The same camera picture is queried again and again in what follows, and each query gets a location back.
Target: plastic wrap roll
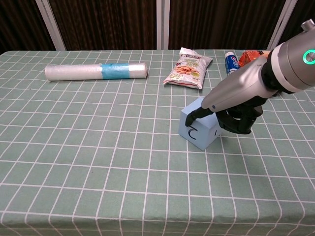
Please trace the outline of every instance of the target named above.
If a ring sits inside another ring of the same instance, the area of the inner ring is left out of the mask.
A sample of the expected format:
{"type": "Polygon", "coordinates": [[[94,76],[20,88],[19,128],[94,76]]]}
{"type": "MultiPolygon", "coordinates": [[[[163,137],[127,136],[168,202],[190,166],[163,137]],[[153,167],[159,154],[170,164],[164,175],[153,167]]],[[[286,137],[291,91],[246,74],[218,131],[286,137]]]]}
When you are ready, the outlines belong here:
{"type": "Polygon", "coordinates": [[[145,63],[112,63],[88,65],[47,65],[49,81],[146,78],[145,63]]]}

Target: blue label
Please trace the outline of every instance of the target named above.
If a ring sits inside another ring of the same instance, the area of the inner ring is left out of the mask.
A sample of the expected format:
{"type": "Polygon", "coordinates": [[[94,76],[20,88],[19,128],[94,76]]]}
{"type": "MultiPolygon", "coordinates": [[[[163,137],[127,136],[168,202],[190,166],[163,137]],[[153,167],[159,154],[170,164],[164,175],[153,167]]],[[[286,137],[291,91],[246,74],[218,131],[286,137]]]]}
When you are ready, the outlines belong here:
{"type": "Polygon", "coordinates": [[[238,70],[240,67],[237,58],[234,55],[225,58],[226,73],[230,74],[232,71],[238,70]]]}
{"type": "Polygon", "coordinates": [[[128,63],[112,63],[102,64],[103,79],[129,79],[129,64],[128,63]]]}

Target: toothpaste tube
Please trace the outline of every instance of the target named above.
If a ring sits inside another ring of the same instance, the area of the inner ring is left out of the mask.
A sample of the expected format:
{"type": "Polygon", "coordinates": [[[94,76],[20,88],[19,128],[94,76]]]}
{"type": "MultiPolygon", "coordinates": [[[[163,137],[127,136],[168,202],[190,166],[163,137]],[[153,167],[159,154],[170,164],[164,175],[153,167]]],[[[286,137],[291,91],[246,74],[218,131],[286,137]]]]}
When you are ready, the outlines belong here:
{"type": "Polygon", "coordinates": [[[225,68],[227,75],[241,68],[234,53],[228,52],[225,54],[225,68]]]}

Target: checkered tablecloth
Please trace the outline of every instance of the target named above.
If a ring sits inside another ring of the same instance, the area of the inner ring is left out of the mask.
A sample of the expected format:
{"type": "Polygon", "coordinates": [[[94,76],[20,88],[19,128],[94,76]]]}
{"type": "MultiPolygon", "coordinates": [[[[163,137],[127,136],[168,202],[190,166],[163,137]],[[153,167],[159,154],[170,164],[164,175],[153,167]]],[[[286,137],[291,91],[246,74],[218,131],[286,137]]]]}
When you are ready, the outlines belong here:
{"type": "MultiPolygon", "coordinates": [[[[178,135],[204,89],[163,85],[179,51],[0,56],[0,235],[314,236],[315,89],[263,105],[206,151],[178,135]],[[47,64],[146,62],[147,79],[48,82],[47,64]]],[[[242,51],[235,51],[239,57],[242,51]]]]}

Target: robotic arm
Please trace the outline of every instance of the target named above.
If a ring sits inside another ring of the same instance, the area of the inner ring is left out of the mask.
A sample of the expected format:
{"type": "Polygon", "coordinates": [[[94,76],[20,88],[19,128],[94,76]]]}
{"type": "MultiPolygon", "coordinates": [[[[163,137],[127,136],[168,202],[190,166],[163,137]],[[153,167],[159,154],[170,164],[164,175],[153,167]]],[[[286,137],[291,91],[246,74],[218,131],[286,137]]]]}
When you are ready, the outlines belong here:
{"type": "Polygon", "coordinates": [[[222,80],[187,116],[185,125],[216,113],[221,128],[250,134],[262,105],[275,93],[315,86],[315,24],[310,19],[301,27],[302,33],[274,48],[267,59],[259,57],[222,80]]]}

